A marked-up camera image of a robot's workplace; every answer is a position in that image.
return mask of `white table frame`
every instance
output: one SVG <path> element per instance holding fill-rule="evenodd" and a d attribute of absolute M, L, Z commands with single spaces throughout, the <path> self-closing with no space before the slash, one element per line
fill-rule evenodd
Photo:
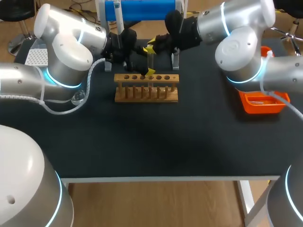
<path fill-rule="evenodd" d="M 245 227 L 257 227 L 267 215 L 267 195 L 272 187 L 271 183 L 255 203 L 252 197 L 249 180 L 272 180 L 279 176 L 159 176 L 159 177 L 93 177 L 93 178 L 63 178 L 66 188 L 69 183 L 108 183 L 108 182 L 161 182 L 161 181 L 237 181 L 244 211 Z"/>

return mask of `black cable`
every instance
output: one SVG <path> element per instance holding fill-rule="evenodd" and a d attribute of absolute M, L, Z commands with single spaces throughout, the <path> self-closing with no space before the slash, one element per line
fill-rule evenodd
<path fill-rule="evenodd" d="M 73 1 L 73 0 L 72 0 L 72 2 L 74 2 L 74 3 L 71 4 L 71 6 L 69 7 L 69 9 L 76 11 L 80 16 L 82 16 L 82 17 L 83 17 L 84 19 L 86 19 L 87 21 L 89 21 L 89 22 L 91 22 L 91 23 L 94 23 L 94 24 L 99 24 L 99 23 L 97 23 L 97 20 L 96 20 L 95 17 L 89 15 L 88 10 L 87 10 L 87 15 L 88 15 L 89 17 L 94 18 L 95 22 L 94 22 L 94 21 L 91 21 L 91 20 L 88 20 L 88 19 L 86 18 L 86 16 L 84 16 L 81 12 L 79 12 L 78 10 L 76 10 L 76 9 L 73 8 L 74 5 L 79 5 L 79 6 L 80 6 L 80 10 L 83 11 L 81 3 L 85 3 L 85 2 L 75 2 L 75 1 Z"/>
<path fill-rule="evenodd" d="M 71 0 L 72 2 L 74 2 L 74 3 L 78 3 L 78 4 L 83 4 L 83 3 L 88 3 L 88 2 L 90 2 L 90 1 L 92 1 L 92 0 L 87 0 L 87 1 L 84 1 L 84 2 L 77 2 L 77 1 L 75 1 L 75 0 Z"/>

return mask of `chair base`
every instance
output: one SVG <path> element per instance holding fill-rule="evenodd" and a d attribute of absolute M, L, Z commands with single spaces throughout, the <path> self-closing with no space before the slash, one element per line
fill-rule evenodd
<path fill-rule="evenodd" d="M 283 36 L 280 38 L 281 41 L 289 41 L 291 42 L 293 49 L 294 49 L 294 53 L 296 56 L 301 56 L 301 51 L 299 49 L 299 46 L 297 45 L 296 41 L 301 41 L 303 42 L 303 39 L 300 37 L 296 37 L 295 36 L 295 32 L 297 31 L 299 26 L 299 19 L 296 19 L 293 22 L 293 26 L 291 27 L 291 29 L 289 30 L 289 32 L 283 32 L 275 27 L 271 27 L 271 30 L 274 30 L 276 32 L 281 33 Z"/>
<path fill-rule="evenodd" d="M 9 42 L 9 45 L 8 45 L 8 51 L 10 54 L 16 56 L 21 48 L 21 45 L 23 43 L 24 40 L 26 39 L 34 39 L 34 35 L 33 35 L 33 32 L 30 32 L 30 36 L 29 37 L 25 37 L 24 34 L 19 34 L 17 35 L 13 40 L 11 40 Z"/>

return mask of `perforated white panel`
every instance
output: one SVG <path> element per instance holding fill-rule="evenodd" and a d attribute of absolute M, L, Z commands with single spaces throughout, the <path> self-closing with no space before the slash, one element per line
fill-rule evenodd
<path fill-rule="evenodd" d="M 47 49 L 31 49 L 28 52 L 26 65 L 47 66 Z"/>

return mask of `yellow tape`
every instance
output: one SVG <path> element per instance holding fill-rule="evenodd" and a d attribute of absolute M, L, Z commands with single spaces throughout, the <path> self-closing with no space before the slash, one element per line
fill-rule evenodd
<path fill-rule="evenodd" d="M 153 69 L 150 69 L 150 68 L 148 68 L 148 72 L 147 72 L 147 76 L 151 76 L 152 74 L 154 74 L 155 73 L 155 71 L 156 70 L 153 70 Z"/>
<path fill-rule="evenodd" d="M 147 42 L 147 44 L 156 41 L 156 38 L 151 39 L 150 41 Z"/>
<path fill-rule="evenodd" d="M 147 50 L 147 53 L 156 53 L 154 50 L 153 50 L 153 45 L 147 45 L 147 47 L 145 48 Z"/>

